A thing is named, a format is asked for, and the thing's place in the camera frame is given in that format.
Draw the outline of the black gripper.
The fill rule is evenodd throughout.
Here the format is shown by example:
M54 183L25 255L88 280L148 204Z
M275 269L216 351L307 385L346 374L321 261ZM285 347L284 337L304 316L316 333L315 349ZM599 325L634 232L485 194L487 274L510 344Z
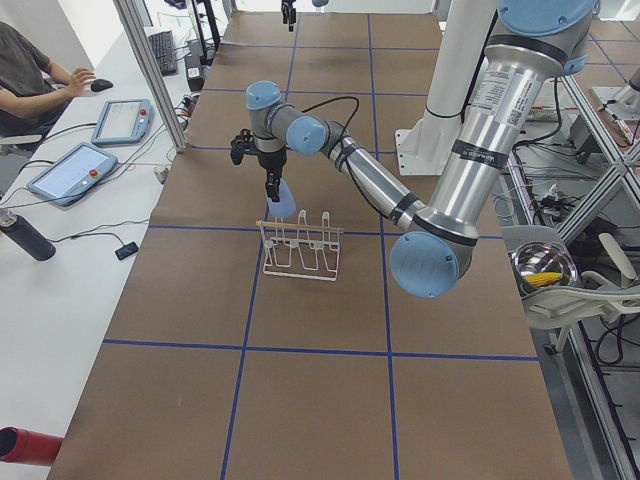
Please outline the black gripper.
M289 31L293 31L296 24L295 2L296 0L281 1L282 23L287 26Z
M280 148L273 152L258 151L258 163L266 171L265 190L272 202L280 201L280 181L283 167L286 163L286 149Z

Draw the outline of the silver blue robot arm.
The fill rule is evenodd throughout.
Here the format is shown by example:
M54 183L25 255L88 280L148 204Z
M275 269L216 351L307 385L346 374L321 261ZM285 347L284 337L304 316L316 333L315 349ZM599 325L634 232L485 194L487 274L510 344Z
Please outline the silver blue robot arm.
M247 88L251 126L231 143L265 170L270 213L287 217L282 171L289 151L323 154L402 234L391 251L396 283L422 298L443 295L465 274L476 222L495 179L548 79L580 71L595 1L455 1L451 4L423 117L397 134L406 175L434 175L422 201L347 132L284 102L279 87Z

